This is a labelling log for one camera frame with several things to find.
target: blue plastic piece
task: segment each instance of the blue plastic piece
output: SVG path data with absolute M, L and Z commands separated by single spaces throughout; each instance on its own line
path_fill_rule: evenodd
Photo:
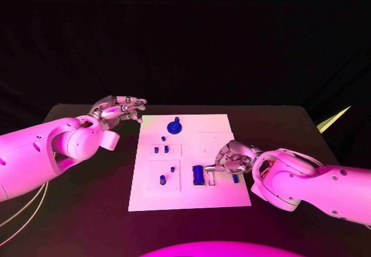
M 193 166 L 193 185 L 194 186 L 204 185 L 203 166 L 200 166 L 200 165 Z
M 178 118 L 167 124 L 167 131 L 170 134 L 177 134 L 181 131 L 181 124 L 178 123 Z
M 233 183 L 238 183 L 238 176 L 232 175 L 232 177 L 233 177 Z
M 160 184 L 161 184 L 161 185 L 164 185 L 164 184 L 165 184 L 164 175 L 160 175 Z

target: white board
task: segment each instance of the white board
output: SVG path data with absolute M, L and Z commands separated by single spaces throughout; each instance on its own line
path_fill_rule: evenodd
M 181 131 L 173 135 L 167 124 L 178 117 Z M 194 165 L 213 164 L 223 145 L 233 139 L 227 116 L 144 115 L 139 126 L 136 157 L 128 211 L 250 206 L 243 176 L 233 183 L 226 172 L 213 173 L 214 186 L 193 186 Z M 160 184 L 160 175 L 165 184 Z

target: cable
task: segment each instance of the cable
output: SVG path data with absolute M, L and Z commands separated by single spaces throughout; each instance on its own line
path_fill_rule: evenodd
M 44 185 L 44 193 L 43 193 L 43 195 L 41 195 L 40 203 L 38 203 L 38 206 L 37 206 L 37 208 L 35 208 L 35 210 L 34 210 L 34 212 L 33 212 L 33 215 L 30 216 L 27 222 L 25 222 L 24 225 L 20 227 L 20 229 L 17 230 L 17 232 L 0 243 L 0 246 L 18 234 L 18 232 L 21 231 L 21 229 L 24 228 L 24 226 L 28 224 L 28 222 L 30 222 L 33 216 L 35 215 L 35 212 L 37 212 L 37 210 L 38 210 L 38 208 L 40 208 L 40 204 L 41 204 L 41 202 L 43 202 L 43 200 L 44 200 L 47 185 L 48 185 L 48 182 L 46 182 L 46 185 Z
M 27 204 L 22 206 L 22 208 L 18 210 L 18 212 L 0 224 L 0 227 L 22 212 L 22 210 L 27 208 L 27 206 L 31 204 L 31 202 L 34 201 L 35 197 L 38 196 L 43 187 L 44 187 L 44 184 L 40 186 L 38 192 L 35 193 L 35 195 L 33 196 L 33 198 L 30 199 Z

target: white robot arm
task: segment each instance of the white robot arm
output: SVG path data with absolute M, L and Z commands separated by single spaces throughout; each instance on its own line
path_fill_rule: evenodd
M 87 113 L 0 136 L 0 202 L 27 193 L 86 160 L 97 147 L 113 150 L 119 120 L 141 122 L 144 99 L 102 98 Z
M 330 216 L 371 225 L 371 170 L 323 165 L 282 148 L 262 152 L 232 140 L 204 171 L 252 172 L 250 191 L 279 209 L 294 211 L 302 200 Z

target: table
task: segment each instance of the table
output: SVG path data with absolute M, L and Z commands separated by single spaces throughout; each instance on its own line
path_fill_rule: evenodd
M 59 104 L 46 122 L 83 115 L 89 107 Z M 227 114 L 238 141 L 262 150 L 288 148 L 336 164 L 301 107 L 148 105 L 144 114 Z M 304 256 L 371 256 L 371 231 L 362 225 L 328 217 L 305 202 L 294 212 L 282 211 L 250 192 L 250 207 L 128 212 L 138 128 L 134 121 L 121 122 L 112 129 L 121 135 L 115 150 L 100 148 L 50 181 L 38 213 L 1 256 L 139 256 L 209 240 L 258 243 Z M 245 182 L 249 188 L 250 175 Z M 0 209 L 15 210 L 31 194 L 2 202 Z

